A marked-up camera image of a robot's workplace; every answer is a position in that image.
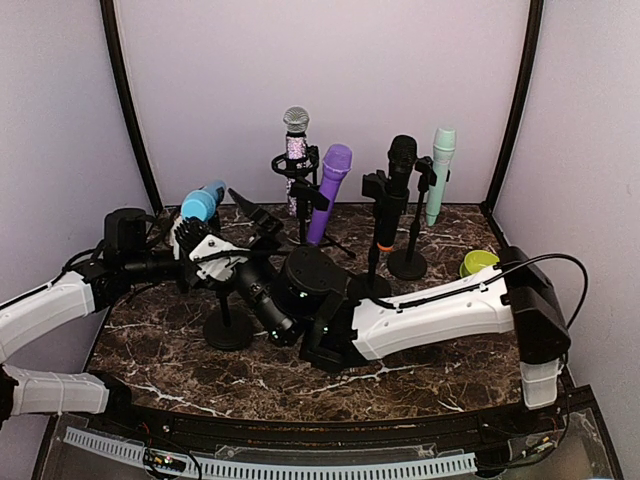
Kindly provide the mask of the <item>purple microphone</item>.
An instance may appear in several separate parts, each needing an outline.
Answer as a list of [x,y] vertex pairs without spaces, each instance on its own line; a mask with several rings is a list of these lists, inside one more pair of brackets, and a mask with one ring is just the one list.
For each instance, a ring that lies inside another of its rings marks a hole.
[[343,179],[352,167],[352,150],[343,144],[333,144],[327,150],[323,161],[323,176],[319,193],[328,200],[326,210],[314,208],[306,240],[318,245],[323,238],[326,226]]

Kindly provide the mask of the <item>blue microphone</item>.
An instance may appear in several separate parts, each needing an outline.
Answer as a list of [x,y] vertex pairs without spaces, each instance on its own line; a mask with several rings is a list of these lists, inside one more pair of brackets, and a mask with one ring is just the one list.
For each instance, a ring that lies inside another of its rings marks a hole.
[[226,184],[222,180],[191,191],[181,204],[180,215],[183,219],[197,218],[203,222],[211,220],[223,202]]

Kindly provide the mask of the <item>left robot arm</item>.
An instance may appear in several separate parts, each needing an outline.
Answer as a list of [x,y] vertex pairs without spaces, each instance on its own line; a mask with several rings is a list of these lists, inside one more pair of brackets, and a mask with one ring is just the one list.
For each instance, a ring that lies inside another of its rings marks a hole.
[[189,251],[175,240],[183,215],[148,215],[120,208],[106,215],[104,237],[71,257],[51,281],[1,306],[1,418],[23,414],[90,413],[120,436],[141,427],[132,393],[112,375],[61,374],[12,366],[26,345],[76,319],[112,309],[135,285],[174,280],[187,285]]

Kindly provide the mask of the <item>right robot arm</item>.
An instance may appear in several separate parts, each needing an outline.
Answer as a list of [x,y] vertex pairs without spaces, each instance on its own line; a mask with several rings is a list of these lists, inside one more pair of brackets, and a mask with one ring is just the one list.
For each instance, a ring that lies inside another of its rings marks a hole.
[[259,231],[247,246],[222,238],[207,215],[182,212],[173,226],[174,249],[197,281],[237,292],[276,344],[299,344],[303,360],[339,372],[415,347],[511,331],[523,402],[511,410],[510,424],[530,434],[547,420],[571,346],[571,321],[540,257],[507,247],[477,273],[387,297],[315,246],[282,253],[275,268],[281,222],[255,204],[249,211]]

